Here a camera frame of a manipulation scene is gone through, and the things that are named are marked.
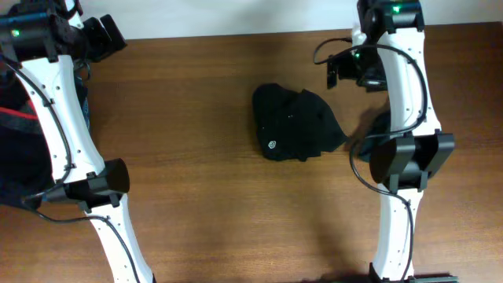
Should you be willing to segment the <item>black t-shirt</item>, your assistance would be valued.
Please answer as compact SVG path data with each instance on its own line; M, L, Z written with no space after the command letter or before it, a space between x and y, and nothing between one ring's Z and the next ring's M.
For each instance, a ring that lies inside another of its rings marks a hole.
M268 160L305 162L347 141L331 107L309 90L295 92L266 83L254 91L251 101L256 137Z

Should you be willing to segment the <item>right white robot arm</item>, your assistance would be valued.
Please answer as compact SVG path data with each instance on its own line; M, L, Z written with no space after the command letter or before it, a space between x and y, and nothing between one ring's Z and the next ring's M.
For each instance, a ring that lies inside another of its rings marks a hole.
M383 139L369 158L380 194L380 231L369 265L370 282L456 282L451 274L417 275L413 268L417 210L428 181L454 150L452 134L442 131L428 89L424 63L424 17L418 1L360 0L359 23L348 39L351 48L329 56L327 87L352 79L369 92L387 91L391 124L351 146Z

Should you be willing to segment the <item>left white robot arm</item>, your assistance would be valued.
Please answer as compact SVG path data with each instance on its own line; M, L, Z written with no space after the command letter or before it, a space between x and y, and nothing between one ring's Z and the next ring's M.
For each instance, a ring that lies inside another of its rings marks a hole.
M90 136L75 77L81 68L126 47L110 15L82 20L77 1L20 1L1 17L1 59L35 107L50 153L53 186L23 197L76 204L97 232L116 282L154 282L130 220L130 177L124 160L106 161Z

